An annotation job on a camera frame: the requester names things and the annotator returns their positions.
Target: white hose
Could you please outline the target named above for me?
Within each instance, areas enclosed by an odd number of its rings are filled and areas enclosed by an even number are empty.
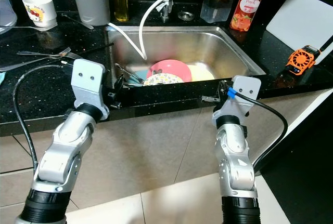
[[[142,20],[140,22],[140,27],[139,27],[139,42],[140,42],[140,48],[141,48],[141,54],[143,55],[143,59],[147,60],[147,54],[145,51],[145,47],[144,47],[144,41],[143,41],[143,36],[142,36],[142,30],[144,28],[144,24],[145,21],[148,17],[148,15],[150,14],[151,11],[153,11],[154,8],[156,8],[161,2],[163,2],[163,0],[157,0],[155,1],[149,8],[148,10],[145,12],[144,16],[142,17]]]
[[[123,31],[121,30],[118,26],[116,26],[115,24],[112,23],[108,23],[109,26],[113,27],[114,29],[116,29],[118,32],[120,32],[129,42],[130,44],[134,47],[134,49],[138,52],[138,54],[140,54],[140,56],[145,59],[145,56],[143,55],[143,53],[140,51],[140,49],[134,44],[134,42],[131,40],[131,38]]]

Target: faucet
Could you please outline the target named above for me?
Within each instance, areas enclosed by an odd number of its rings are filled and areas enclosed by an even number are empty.
[[[166,23],[169,19],[169,13],[171,13],[172,10],[172,0],[165,0],[166,4],[162,8],[161,18],[164,23]]]

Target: black cable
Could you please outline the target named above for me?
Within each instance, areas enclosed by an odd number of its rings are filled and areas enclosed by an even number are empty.
[[[36,155],[36,151],[35,151],[35,147],[33,145],[33,142],[32,142],[32,139],[31,139],[31,136],[30,136],[30,133],[28,131],[28,128],[27,126],[25,125],[25,122],[22,118],[22,115],[21,115],[21,112],[20,112],[20,109],[19,109],[19,106],[18,106],[18,103],[17,103],[17,92],[20,88],[20,85],[22,83],[22,81],[32,72],[34,71],[37,71],[37,70],[40,70],[40,69],[44,69],[44,68],[51,68],[51,67],[57,67],[57,68],[61,68],[61,65],[56,65],[56,64],[48,64],[48,65],[42,65],[40,67],[36,67],[36,68],[33,68],[31,70],[29,70],[28,72],[26,72],[25,74],[23,74],[19,80],[17,81],[15,87],[14,87],[14,90],[13,90],[13,93],[12,93],[12,100],[13,100],[13,103],[14,103],[14,111],[16,113],[16,116],[17,116],[17,119],[18,121],[20,122],[21,126],[22,126],[22,129],[24,131],[24,135],[25,135],[25,138],[27,139],[27,142],[28,142],[28,146],[29,146],[29,149],[30,149],[30,153],[31,153],[31,158],[32,158],[32,164],[33,164],[33,172],[35,174],[36,170],[37,170],[37,166],[38,166],[38,160],[37,160],[37,155]]]
[[[266,156],[277,146],[279,145],[279,143],[281,142],[281,140],[283,139],[283,137],[285,136],[287,130],[288,130],[288,123],[287,120],[284,118],[284,116],[281,115],[281,113],[279,113],[278,111],[274,110],[273,108],[265,105],[264,103],[261,103],[259,101],[256,101],[254,99],[248,98],[240,93],[236,93],[236,96],[247,100],[251,103],[254,103],[258,106],[261,106],[267,110],[269,110],[270,112],[272,112],[273,114],[277,115],[283,122],[283,131],[280,134],[280,136],[272,143],[272,145],[270,145],[253,163],[253,169],[254,172],[256,173],[257,171],[259,171],[261,169],[262,166],[262,160],[266,158]]]

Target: orange device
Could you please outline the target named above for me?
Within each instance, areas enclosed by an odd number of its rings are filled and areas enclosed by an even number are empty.
[[[294,51],[288,59],[286,70],[295,75],[302,75],[306,69],[316,63],[316,58],[331,44],[332,41],[333,35],[320,49],[308,45]]]

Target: blue cable tie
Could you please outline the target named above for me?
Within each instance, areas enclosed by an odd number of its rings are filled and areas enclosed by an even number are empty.
[[[227,93],[227,95],[229,96],[229,97],[231,97],[232,99],[234,99],[235,98],[235,96],[236,96],[236,91],[232,88],[232,87],[229,87],[229,90],[228,90],[228,93]]]

